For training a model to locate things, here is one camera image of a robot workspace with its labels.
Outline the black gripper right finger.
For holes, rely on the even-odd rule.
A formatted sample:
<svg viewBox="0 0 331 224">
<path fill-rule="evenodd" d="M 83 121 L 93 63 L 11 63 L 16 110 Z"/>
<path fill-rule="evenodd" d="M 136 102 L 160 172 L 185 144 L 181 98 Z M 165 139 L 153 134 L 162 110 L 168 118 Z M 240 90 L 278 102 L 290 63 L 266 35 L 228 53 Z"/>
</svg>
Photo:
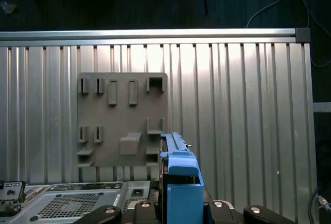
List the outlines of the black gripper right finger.
<svg viewBox="0 0 331 224">
<path fill-rule="evenodd" d="M 238 212 L 231 203 L 215 200 L 204 205 L 204 223 L 295 224 L 294 221 L 260 205 L 251 205 Z"/>
</svg>

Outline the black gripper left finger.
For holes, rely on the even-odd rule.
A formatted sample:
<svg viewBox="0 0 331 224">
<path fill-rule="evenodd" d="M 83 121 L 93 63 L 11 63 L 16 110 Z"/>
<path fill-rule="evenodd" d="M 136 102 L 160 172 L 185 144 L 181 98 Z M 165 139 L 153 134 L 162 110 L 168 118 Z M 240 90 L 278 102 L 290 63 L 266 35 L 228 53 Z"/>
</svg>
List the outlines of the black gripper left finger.
<svg viewBox="0 0 331 224">
<path fill-rule="evenodd" d="M 153 202 L 138 201 L 125 212 L 113 205 L 101 206 L 77 220 L 77 223 L 158 223 Z"/>
</svg>

